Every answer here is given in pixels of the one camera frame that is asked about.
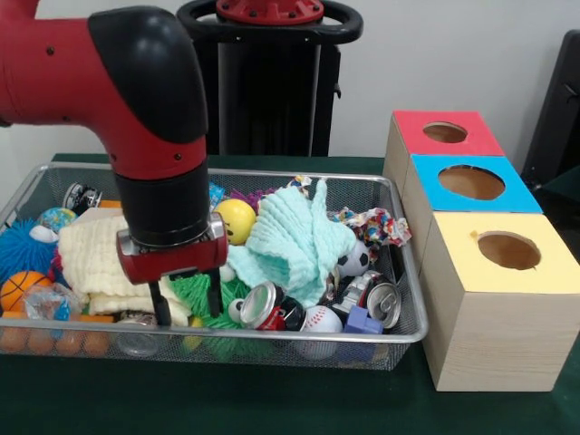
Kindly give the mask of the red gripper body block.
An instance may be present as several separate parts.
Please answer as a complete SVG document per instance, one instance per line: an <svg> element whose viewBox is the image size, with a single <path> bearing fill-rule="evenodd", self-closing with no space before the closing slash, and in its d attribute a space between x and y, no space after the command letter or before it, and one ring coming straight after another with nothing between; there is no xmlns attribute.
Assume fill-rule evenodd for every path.
<svg viewBox="0 0 580 435"><path fill-rule="evenodd" d="M208 229L191 243L166 248L137 244L128 229L116 235L121 268L133 285L158 281L163 276L220 268L227 260L227 225L219 213L211 213Z"/></svg>

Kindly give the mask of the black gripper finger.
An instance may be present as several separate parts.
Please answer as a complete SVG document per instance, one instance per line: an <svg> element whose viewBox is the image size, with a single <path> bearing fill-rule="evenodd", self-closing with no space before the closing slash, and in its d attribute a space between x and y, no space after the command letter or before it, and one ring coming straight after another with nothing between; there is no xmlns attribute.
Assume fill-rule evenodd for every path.
<svg viewBox="0 0 580 435"><path fill-rule="evenodd" d="M223 314L223 300L221 293L221 279L218 268L208 271L209 288L207 292L208 308L210 315L217 318Z"/></svg>
<svg viewBox="0 0 580 435"><path fill-rule="evenodd" d="M160 282L150 282L150 297L154 309L157 325L171 326L170 309L167 299L160 291Z"/></svg>

